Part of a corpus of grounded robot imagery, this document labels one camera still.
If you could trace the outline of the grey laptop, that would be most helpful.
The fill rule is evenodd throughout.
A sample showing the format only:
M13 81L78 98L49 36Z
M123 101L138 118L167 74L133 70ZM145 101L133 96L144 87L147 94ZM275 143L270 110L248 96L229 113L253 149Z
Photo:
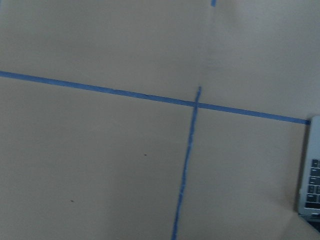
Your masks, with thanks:
M298 214L317 231L320 230L320 117L310 121L302 179L300 183Z

